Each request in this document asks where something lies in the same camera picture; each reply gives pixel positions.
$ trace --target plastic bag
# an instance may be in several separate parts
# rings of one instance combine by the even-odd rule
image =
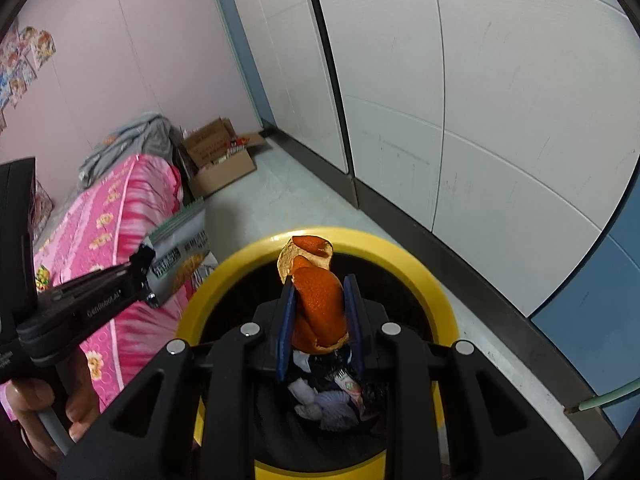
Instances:
[[[162,306],[184,283],[209,253],[205,231],[204,200],[198,199],[155,229],[143,244],[156,252],[146,274],[148,294],[145,303]]]

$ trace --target green cable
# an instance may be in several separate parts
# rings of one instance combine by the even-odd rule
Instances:
[[[603,406],[604,404],[610,404],[630,394],[640,394],[640,378],[637,378],[635,381],[631,381],[624,386],[620,386],[619,388],[613,390],[612,392],[609,392],[608,394],[591,397],[591,399],[584,400],[577,406],[565,409],[564,412],[567,414],[583,412],[584,410],[597,408],[598,406]]]

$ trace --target trash bin rim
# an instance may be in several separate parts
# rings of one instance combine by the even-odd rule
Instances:
[[[416,297],[427,315],[433,340],[437,344],[450,346],[458,339],[458,326],[453,309],[438,280],[412,254],[394,243],[376,235],[344,227],[308,227],[297,229],[253,242],[232,254],[214,270],[196,291],[187,305],[178,324],[177,337],[191,345],[200,342],[202,331],[215,306],[226,292],[243,276],[268,262],[275,261],[284,245],[292,236],[316,235],[325,238],[334,246],[335,253],[348,254],[371,261],[391,272]],[[434,404],[438,425],[444,423],[444,414],[437,388]],[[202,442],[204,405],[200,401],[194,438]],[[282,478],[331,478],[333,480],[356,480],[374,478],[374,471],[384,472],[384,453],[358,464],[353,468],[325,474],[302,474],[279,470],[256,463],[258,479]]]

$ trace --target human hand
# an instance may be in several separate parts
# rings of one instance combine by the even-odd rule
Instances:
[[[74,378],[74,390],[66,402],[66,416],[73,423],[69,436],[77,442],[100,415],[98,395],[91,384],[86,357],[76,349],[68,361]],[[22,425],[34,453],[49,467],[56,469],[64,458],[53,442],[37,412],[53,404],[53,390],[40,379],[14,379],[7,384],[6,398]]]

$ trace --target trash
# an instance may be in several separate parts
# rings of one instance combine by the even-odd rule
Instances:
[[[207,256],[204,257],[204,260],[191,277],[193,290],[198,290],[204,283],[204,280],[209,277],[209,275],[216,269],[217,266],[218,261],[216,260],[216,257],[212,253],[207,254]]]
[[[209,253],[205,219],[204,200],[196,200],[142,241],[156,252],[146,274],[149,289],[146,304],[153,308],[162,306],[204,261]]]
[[[329,270],[333,255],[334,248],[324,238],[309,235],[291,237],[278,256],[277,266],[282,284],[292,274],[297,256],[304,256],[314,266]]]

